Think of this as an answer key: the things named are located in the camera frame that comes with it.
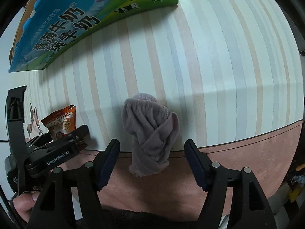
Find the person's left hand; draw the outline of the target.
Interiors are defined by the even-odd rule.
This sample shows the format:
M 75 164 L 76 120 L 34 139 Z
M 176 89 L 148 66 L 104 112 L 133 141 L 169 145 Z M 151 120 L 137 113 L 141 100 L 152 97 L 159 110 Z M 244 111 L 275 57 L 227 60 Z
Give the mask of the person's left hand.
M 24 192 L 13 199 L 13 205 L 19 216 L 28 223 L 31 211 L 40 195 L 39 191 Z

